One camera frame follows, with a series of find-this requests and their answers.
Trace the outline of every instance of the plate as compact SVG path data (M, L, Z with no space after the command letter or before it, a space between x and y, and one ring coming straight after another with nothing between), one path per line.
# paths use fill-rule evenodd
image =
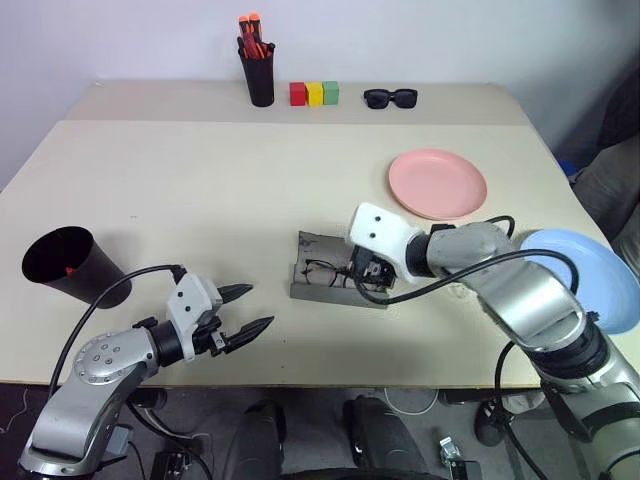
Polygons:
M403 153L389 169L396 199L431 220L454 220L476 211L487 198L487 183L469 161L446 150Z
M520 247L546 248L564 253L576 264L580 275L578 301L585 311L597 312L597 325L609 334L624 333L640 321L640 284L631 269L615 253L591 238L570 230L540 230ZM530 257L547 267L567 287L569 268L561 260Z

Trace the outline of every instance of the pink plate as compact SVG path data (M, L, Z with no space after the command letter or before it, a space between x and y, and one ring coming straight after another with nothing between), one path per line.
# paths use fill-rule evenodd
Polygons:
M478 169L445 150L403 153L391 164L389 184L407 210L431 220L463 217L487 198L487 183Z

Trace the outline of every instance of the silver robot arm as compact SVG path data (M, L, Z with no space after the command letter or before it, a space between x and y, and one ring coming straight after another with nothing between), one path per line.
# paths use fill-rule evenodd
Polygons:
M67 381L40 413L19 460L23 478L89 478L102 463L120 408L160 366L191 362L207 350L230 353L255 339L273 317L227 337L216 316L223 303L250 285L219 290L208 279L185 274L167 302L168 321L149 318L120 333L90 340L76 354Z
M391 263L410 283L444 278L515 251L491 223L430 234L401 217L361 204L348 241ZM354 255L367 258L367 255ZM354 265L362 274L368 265ZM640 478L640 376L587 315L574 295L544 267L514 258L460 280L483 310L530 358L541 387L567 432L590 442L605 478Z

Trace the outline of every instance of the wall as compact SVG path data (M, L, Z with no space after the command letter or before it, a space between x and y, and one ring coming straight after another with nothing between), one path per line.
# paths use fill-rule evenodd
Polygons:
M0 0L0 187L92 79L239 77L253 9L281 79L503 84L551 148L640 41L638 0Z

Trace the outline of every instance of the yellow block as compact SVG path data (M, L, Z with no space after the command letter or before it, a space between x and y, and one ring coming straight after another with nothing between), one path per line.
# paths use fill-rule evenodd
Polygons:
M324 91L321 82L305 82L307 88L307 103L310 107L317 107L324 103Z

